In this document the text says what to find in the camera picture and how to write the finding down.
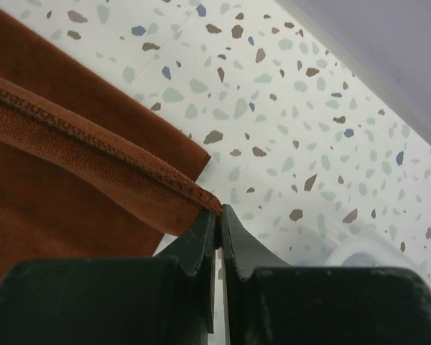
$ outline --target brown towel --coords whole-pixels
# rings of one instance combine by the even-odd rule
[[[150,255],[220,203],[209,156],[0,11],[0,277],[40,257]]]

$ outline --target speckled tabletop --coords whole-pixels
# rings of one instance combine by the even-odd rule
[[[371,232],[431,279],[431,147],[273,1],[0,7],[201,144],[198,183],[282,259]]]

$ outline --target brown cloth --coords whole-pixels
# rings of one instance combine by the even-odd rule
[[[151,255],[218,200],[208,154],[0,10],[0,277],[23,259]]]

